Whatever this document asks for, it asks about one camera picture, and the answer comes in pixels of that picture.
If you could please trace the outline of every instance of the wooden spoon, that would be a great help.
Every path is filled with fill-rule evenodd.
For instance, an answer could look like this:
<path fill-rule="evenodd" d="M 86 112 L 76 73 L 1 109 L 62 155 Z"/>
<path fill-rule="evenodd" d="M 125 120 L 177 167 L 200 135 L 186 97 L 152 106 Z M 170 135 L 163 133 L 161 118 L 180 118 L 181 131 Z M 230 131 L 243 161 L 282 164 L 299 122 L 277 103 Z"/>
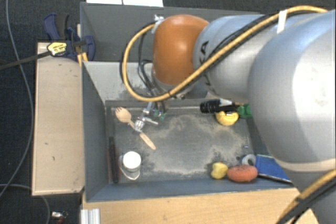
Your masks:
<path fill-rule="evenodd" d="M 131 120 L 132 115 L 127 109 L 118 107 L 116 109 L 116 117 L 119 121 L 123 123 L 128 123 L 134 129 L 134 122 L 132 122 Z M 144 133 L 140 133 L 140 137 L 148 147 L 150 147 L 152 150 L 156 150 L 154 143 L 150 140 L 150 138 L 147 135 L 145 135 Z"/>

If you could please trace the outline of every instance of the yellow ball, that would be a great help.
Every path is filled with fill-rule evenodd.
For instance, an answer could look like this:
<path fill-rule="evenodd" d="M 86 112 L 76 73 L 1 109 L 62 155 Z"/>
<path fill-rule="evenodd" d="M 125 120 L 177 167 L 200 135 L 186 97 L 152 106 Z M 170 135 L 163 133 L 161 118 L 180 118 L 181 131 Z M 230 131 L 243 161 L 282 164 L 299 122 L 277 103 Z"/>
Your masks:
<path fill-rule="evenodd" d="M 230 126 L 236 123 L 239 119 L 239 114 L 237 112 L 232 112 L 226 114 L 224 111 L 215 113 L 217 121 L 224 126 Z"/>
<path fill-rule="evenodd" d="M 225 177 L 227 170 L 228 167 L 224 163 L 222 162 L 214 163 L 212 165 L 211 176 L 214 179 L 222 179 Z"/>

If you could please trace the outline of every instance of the blue object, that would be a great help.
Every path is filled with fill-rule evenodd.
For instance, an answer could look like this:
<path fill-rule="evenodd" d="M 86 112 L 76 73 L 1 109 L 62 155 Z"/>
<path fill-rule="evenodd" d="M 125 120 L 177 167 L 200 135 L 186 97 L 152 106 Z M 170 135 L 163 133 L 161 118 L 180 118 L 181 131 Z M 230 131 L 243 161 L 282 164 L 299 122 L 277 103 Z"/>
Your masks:
<path fill-rule="evenodd" d="M 284 170 L 270 156 L 257 155 L 255 166 L 259 176 L 291 183 Z"/>
<path fill-rule="evenodd" d="M 78 52 L 75 47 L 80 46 L 82 52 L 86 52 L 89 61 L 93 61 L 96 53 L 95 41 L 92 36 L 85 36 L 81 41 L 76 31 L 67 27 L 69 15 L 51 13 L 43 20 L 43 27 L 50 41 L 62 40 L 67 44 L 67 53 L 61 57 L 77 61 Z"/>

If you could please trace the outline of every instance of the orange object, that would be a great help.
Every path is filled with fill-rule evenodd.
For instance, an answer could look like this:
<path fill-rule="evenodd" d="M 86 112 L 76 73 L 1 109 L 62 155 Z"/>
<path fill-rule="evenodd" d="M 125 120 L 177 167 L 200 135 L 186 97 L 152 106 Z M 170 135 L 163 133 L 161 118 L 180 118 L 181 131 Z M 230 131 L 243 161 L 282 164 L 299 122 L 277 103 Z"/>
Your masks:
<path fill-rule="evenodd" d="M 226 175 L 234 182 L 250 182 L 258 176 L 258 170 L 251 165 L 240 165 L 229 168 Z"/>
<path fill-rule="evenodd" d="M 194 46 L 207 25 L 202 18 L 180 14 L 158 26 L 153 43 L 153 74 L 161 83 L 175 86 L 194 71 Z"/>

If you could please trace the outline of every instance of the black floor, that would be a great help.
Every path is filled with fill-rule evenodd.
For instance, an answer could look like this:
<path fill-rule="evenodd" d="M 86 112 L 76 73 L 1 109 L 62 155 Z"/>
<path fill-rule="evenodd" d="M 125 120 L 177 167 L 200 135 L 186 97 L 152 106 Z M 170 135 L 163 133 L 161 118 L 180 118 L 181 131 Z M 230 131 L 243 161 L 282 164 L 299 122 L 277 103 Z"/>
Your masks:
<path fill-rule="evenodd" d="M 9 0 L 9 17 L 21 58 L 35 53 L 36 42 L 45 39 L 42 19 L 51 12 L 69 13 L 70 26 L 79 22 L 79 2 L 84 0 Z M 274 13 L 295 5 L 335 8 L 335 0 L 163 0 L 165 6 L 219 8 Z M 15 56 L 6 26 L 5 0 L 0 0 L 0 59 Z M 24 65 L 31 90 L 34 90 L 34 64 Z M 18 68 L 0 71 L 0 184 L 14 172 L 26 147 L 30 126 L 29 102 Z M 14 183 L 30 185 L 31 154 L 25 159 Z M 66 210 L 65 223 L 79 220 L 79 195 L 48 197 L 52 211 Z M 0 199 L 0 223 L 45 223 L 43 202 L 30 198 L 29 192 L 10 188 Z"/>

